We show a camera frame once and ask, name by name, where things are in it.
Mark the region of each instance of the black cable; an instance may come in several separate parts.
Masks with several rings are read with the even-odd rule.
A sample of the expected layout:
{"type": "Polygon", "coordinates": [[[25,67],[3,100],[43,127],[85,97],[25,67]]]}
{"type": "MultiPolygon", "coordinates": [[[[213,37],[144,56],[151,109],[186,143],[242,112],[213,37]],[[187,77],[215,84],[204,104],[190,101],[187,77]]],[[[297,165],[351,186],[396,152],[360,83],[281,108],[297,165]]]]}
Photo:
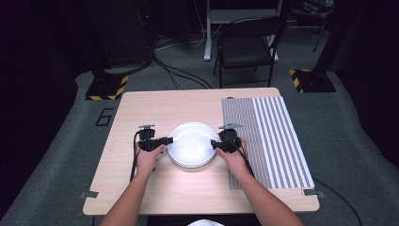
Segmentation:
{"type": "Polygon", "coordinates": [[[135,133],[135,137],[133,138],[133,166],[132,166],[132,172],[130,173],[130,181],[135,177],[135,171],[136,171],[136,166],[137,166],[137,158],[138,158],[138,153],[136,150],[136,137],[140,132],[135,133]]]}
{"type": "MultiPolygon", "coordinates": [[[[176,75],[176,76],[179,76],[179,77],[182,77],[182,78],[185,78],[185,79],[194,81],[194,82],[200,84],[201,86],[203,86],[205,89],[207,89],[201,82],[196,81],[196,80],[193,79],[193,78],[186,77],[186,76],[183,76],[183,75],[181,75],[181,74],[174,73],[174,72],[172,72],[169,68],[171,68],[171,69],[173,69],[173,70],[176,70],[176,71],[179,71],[179,72],[181,72],[181,73],[187,73],[187,72],[184,72],[184,71],[182,71],[182,70],[173,68],[173,67],[171,67],[171,66],[165,64],[164,62],[162,62],[162,61],[161,61],[158,57],[156,57],[156,56],[153,56],[152,59],[155,61],[155,63],[157,63],[159,66],[161,66],[163,69],[165,69],[165,70],[169,73],[169,75],[170,75],[171,77],[172,77],[172,74],[174,74],[174,75],[176,75]]],[[[199,78],[199,77],[196,77],[194,74],[191,74],[191,73],[187,73],[187,74],[189,74],[189,75],[191,75],[191,76],[194,76],[195,78],[197,78],[197,79],[203,81],[203,82],[206,83],[210,88],[212,88],[205,80],[203,80],[203,79],[201,79],[201,78],[199,78]]]]}
{"type": "Polygon", "coordinates": [[[246,153],[245,153],[245,151],[244,151],[244,148],[241,146],[241,148],[243,149],[243,151],[241,152],[241,151],[240,151],[240,148],[238,148],[238,147],[234,144],[234,142],[232,142],[232,140],[230,140],[230,139],[229,139],[228,137],[226,137],[226,136],[224,136],[224,138],[226,138],[226,139],[229,141],[229,143],[232,144],[232,146],[234,146],[235,150],[236,150],[238,153],[240,153],[241,157],[243,157],[244,162],[246,163],[246,166],[247,166],[247,169],[248,169],[249,173],[250,173],[253,177],[255,177],[255,173],[253,172],[252,167],[251,167],[250,164],[249,164],[249,160],[247,159],[247,156],[246,156],[246,153]]]}
{"type": "Polygon", "coordinates": [[[318,182],[319,184],[321,184],[322,186],[326,187],[327,189],[329,189],[332,193],[334,193],[335,195],[337,195],[341,200],[343,200],[348,206],[349,208],[352,210],[352,212],[355,214],[356,218],[358,219],[358,223],[360,226],[363,225],[363,222],[361,221],[360,215],[358,214],[358,212],[356,211],[355,207],[353,207],[353,205],[346,199],[344,198],[342,195],[340,195],[336,190],[334,190],[331,186],[328,186],[326,183],[320,181],[319,179],[315,178],[312,176],[313,181],[318,182]]]}
{"type": "Polygon", "coordinates": [[[195,75],[192,74],[192,73],[188,73],[188,72],[185,72],[185,71],[183,71],[183,70],[180,70],[180,69],[174,68],[174,67],[172,67],[172,66],[169,66],[169,65],[165,64],[164,62],[162,62],[162,60],[160,60],[156,55],[153,55],[153,56],[152,56],[152,59],[153,59],[153,61],[154,61],[156,64],[158,64],[161,68],[163,68],[164,70],[166,70],[166,71],[169,73],[170,77],[172,77],[172,74],[174,74],[174,75],[179,76],[179,77],[181,77],[181,78],[185,78],[185,79],[191,80],[191,81],[193,81],[193,82],[196,82],[196,83],[200,84],[200,85],[201,85],[203,88],[205,88],[205,89],[208,89],[208,88],[211,89],[211,88],[212,88],[211,85],[210,85],[208,82],[206,82],[205,80],[203,80],[202,78],[197,77],[197,76],[195,76],[195,75]],[[171,71],[170,69],[173,69],[173,70],[178,71],[178,72],[180,72],[180,73],[188,74],[188,75],[190,75],[190,76],[193,76],[195,79],[194,79],[194,78],[191,78],[191,77],[187,77],[187,76],[181,75],[181,74],[178,74],[178,73],[175,73],[175,72],[171,71]]]}

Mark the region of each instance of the cable on floor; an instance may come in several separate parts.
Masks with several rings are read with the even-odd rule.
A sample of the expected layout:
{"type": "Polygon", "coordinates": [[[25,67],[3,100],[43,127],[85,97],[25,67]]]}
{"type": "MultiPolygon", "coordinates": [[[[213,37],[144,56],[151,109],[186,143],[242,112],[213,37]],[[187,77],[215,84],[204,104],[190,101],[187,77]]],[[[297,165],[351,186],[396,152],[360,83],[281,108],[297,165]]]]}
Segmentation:
{"type": "Polygon", "coordinates": [[[358,223],[360,226],[363,225],[363,222],[361,221],[360,215],[358,214],[358,212],[356,211],[355,207],[353,207],[353,205],[346,199],[344,198],[341,194],[339,194],[336,190],[334,190],[331,186],[327,185],[326,183],[320,181],[319,179],[312,177],[313,181],[319,183],[320,185],[326,187],[328,190],[330,190],[332,193],[334,193],[335,195],[337,195],[342,201],[344,201],[349,208],[352,210],[352,212],[355,214],[356,218],[358,219],[358,223]]]}

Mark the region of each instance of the black stand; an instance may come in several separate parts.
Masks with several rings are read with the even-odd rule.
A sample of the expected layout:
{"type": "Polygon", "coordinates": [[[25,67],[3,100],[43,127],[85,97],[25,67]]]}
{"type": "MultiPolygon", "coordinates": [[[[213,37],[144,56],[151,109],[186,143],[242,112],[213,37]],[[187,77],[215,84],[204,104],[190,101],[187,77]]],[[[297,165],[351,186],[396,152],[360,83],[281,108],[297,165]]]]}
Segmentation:
{"type": "Polygon", "coordinates": [[[290,70],[297,92],[335,92],[326,72],[290,70]]]}
{"type": "Polygon", "coordinates": [[[86,92],[86,100],[116,100],[123,93],[127,76],[95,77],[86,92]]]}

